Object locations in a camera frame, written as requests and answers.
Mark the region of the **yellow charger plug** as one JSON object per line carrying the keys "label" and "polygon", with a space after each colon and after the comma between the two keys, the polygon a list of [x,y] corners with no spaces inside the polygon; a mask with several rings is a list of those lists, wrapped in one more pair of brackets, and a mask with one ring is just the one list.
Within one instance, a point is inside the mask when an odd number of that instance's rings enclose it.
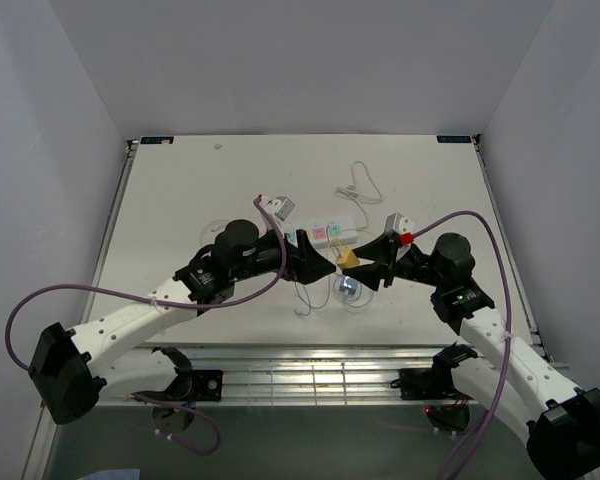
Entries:
{"label": "yellow charger plug", "polygon": [[342,271],[355,268],[360,265],[360,260],[350,248],[338,250],[335,262],[338,268]]}

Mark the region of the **white colourful power strip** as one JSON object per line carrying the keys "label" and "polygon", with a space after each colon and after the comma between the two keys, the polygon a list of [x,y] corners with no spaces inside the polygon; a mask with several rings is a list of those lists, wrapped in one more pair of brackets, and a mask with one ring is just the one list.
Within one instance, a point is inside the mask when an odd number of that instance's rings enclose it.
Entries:
{"label": "white colourful power strip", "polygon": [[358,241],[358,230],[351,215],[316,217],[298,223],[285,220],[283,232],[294,246],[297,246],[296,231],[298,229],[307,232],[309,240],[316,250],[336,244],[350,245]]}

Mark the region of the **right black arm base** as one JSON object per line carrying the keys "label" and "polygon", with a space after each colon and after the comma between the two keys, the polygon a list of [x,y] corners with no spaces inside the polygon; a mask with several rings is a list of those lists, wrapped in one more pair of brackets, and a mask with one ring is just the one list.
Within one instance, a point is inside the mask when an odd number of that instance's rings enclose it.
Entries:
{"label": "right black arm base", "polygon": [[400,391],[402,400],[458,400],[461,393],[454,386],[451,372],[477,357],[471,347],[454,343],[438,352],[430,367],[399,369],[390,387]]}

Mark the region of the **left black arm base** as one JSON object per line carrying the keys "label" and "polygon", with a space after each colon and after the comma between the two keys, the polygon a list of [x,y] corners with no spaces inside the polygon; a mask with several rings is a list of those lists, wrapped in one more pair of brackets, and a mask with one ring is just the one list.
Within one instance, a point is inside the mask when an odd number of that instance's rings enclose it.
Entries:
{"label": "left black arm base", "polygon": [[195,403],[196,401],[220,401],[224,371],[199,369],[175,347],[154,348],[173,364],[175,378],[162,390],[152,391],[150,396],[160,401]]}

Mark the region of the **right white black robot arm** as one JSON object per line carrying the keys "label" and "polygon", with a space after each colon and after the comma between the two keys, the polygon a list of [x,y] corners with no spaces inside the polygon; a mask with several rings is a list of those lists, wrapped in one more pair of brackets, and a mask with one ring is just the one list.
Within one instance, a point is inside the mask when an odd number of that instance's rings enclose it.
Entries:
{"label": "right white black robot arm", "polygon": [[437,355],[431,382],[438,394],[496,402],[496,417],[546,479],[577,479],[600,467],[600,389],[582,389],[506,331],[472,277],[475,260],[465,237],[443,234],[425,254],[410,234],[384,233],[354,254],[361,264],[343,273],[372,290],[396,278],[433,287],[435,313],[465,341]]}

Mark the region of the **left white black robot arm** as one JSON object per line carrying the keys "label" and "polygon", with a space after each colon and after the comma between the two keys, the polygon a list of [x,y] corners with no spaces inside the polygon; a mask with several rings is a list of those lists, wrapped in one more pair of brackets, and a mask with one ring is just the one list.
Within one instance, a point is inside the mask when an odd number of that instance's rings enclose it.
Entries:
{"label": "left white black robot arm", "polygon": [[96,321],[45,328],[29,377],[53,421],[66,425],[92,410],[103,390],[117,385],[116,360],[164,330],[234,305],[237,283],[273,274],[275,281],[307,285],[335,270],[303,231],[289,242],[278,228],[261,234],[254,223],[233,220],[150,295]]}

